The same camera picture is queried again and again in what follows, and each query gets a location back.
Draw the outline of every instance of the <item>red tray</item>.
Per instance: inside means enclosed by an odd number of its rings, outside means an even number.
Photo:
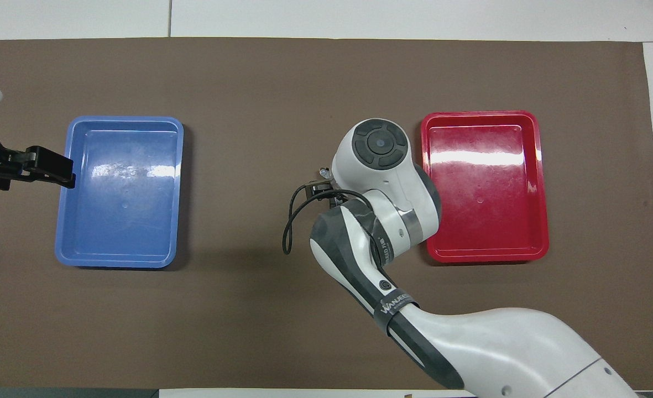
[[[549,247],[538,122],[525,111],[432,113],[422,166],[442,197],[443,263],[523,262]]]

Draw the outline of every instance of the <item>plastic tray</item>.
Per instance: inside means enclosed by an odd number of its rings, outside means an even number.
[[[525,111],[432,113],[422,165],[442,197],[427,240],[443,263],[523,262],[549,246],[536,118]]]
[[[61,189],[56,257],[150,268],[176,254],[183,126],[174,118],[82,116],[66,137],[76,188]]]

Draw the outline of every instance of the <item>black button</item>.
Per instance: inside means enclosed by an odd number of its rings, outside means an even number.
[[[368,136],[368,147],[371,151],[384,155],[393,150],[395,139],[386,129],[377,129]]]
[[[392,166],[400,161],[405,156],[405,153],[400,151],[400,149],[395,149],[395,151],[392,154],[389,154],[388,156],[383,156],[382,158],[378,159],[378,166],[385,167],[385,166]]]
[[[356,146],[356,153],[358,154],[358,156],[360,156],[361,159],[363,159],[366,163],[373,163],[373,160],[375,159],[375,155],[368,150],[365,141],[359,139],[358,141],[356,141],[355,146]]]
[[[371,120],[371,121],[364,121],[363,123],[359,124],[358,127],[356,127],[355,133],[358,135],[367,135],[374,129],[377,129],[381,126],[382,121],[379,120]]]
[[[397,131],[396,133],[393,133],[393,135],[395,136],[395,142],[396,142],[399,146],[407,146],[407,144],[408,144],[408,138],[405,137],[405,133],[403,133],[402,130],[399,130],[399,131]]]

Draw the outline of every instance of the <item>blue tray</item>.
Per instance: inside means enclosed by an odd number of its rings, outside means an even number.
[[[61,188],[56,257],[158,269],[176,254],[183,126],[174,118],[81,116],[68,127],[76,188]]]

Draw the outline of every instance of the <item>wanjeed logo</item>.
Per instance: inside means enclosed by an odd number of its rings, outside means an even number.
[[[390,300],[389,302],[384,302],[383,303],[383,309],[380,310],[382,313],[387,314],[392,310],[394,307],[397,307],[398,304],[402,302],[402,300],[407,300],[410,298],[410,295],[407,293],[404,293],[402,295],[399,295],[398,297],[395,297],[394,299]]]

